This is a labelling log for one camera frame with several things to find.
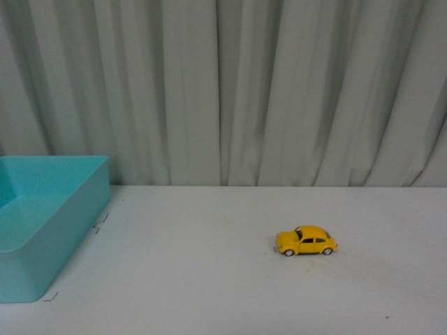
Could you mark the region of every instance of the curtain fold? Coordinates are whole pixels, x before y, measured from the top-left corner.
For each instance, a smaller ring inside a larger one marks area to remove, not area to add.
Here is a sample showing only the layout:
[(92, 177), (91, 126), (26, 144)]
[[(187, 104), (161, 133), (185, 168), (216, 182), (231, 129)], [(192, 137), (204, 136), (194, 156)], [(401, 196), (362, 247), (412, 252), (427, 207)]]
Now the curtain fold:
[(444, 0), (0, 0), (0, 155), (114, 184), (447, 186)]

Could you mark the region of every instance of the tape mark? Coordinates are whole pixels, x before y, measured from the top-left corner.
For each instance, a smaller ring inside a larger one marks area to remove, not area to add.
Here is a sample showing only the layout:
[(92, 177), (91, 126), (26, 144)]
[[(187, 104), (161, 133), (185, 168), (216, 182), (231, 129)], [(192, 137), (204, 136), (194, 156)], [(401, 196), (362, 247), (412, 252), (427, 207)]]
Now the tape mark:
[(98, 225), (99, 223), (105, 223), (105, 220), (107, 220), (108, 217), (109, 217), (109, 213), (107, 213), (104, 220), (95, 222), (95, 224), (93, 225), (93, 229), (96, 229), (95, 235), (98, 234), (98, 232), (100, 230), (100, 227), (96, 227), (96, 225)]
[(58, 293), (59, 293), (59, 292), (56, 292), (56, 294), (54, 295), (53, 298), (51, 298), (51, 299), (47, 299), (47, 300), (43, 300), (43, 302), (52, 302), (52, 301), (54, 300), (54, 298), (57, 296)]

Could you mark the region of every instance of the yellow toy car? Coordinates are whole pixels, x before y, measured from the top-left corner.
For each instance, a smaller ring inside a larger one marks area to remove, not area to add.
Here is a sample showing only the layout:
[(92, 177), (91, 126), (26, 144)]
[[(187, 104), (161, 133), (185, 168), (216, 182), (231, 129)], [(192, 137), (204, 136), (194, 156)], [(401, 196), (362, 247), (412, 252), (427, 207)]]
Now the yellow toy car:
[(337, 251), (337, 247), (335, 239), (315, 225), (303, 225), (291, 232), (280, 232), (277, 235), (277, 250), (285, 256), (302, 253), (330, 255)]

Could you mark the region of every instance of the plastic container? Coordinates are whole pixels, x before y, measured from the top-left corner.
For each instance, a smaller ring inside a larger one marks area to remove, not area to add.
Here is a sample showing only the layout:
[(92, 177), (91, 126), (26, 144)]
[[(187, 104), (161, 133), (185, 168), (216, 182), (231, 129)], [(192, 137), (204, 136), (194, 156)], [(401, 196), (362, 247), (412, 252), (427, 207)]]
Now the plastic container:
[(0, 158), (0, 302), (41, 298), (109, 199), (106, 156)]

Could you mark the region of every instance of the white table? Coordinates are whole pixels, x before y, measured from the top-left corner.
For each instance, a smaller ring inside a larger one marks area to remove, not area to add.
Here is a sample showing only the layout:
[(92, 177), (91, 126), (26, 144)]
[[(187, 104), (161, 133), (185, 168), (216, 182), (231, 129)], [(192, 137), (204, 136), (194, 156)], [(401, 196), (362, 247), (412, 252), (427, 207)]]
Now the white table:
[[(446, 188), (115, 186), (9, 334), (447, 334)], [(275, 235), (317, 224), (330, 255)]]

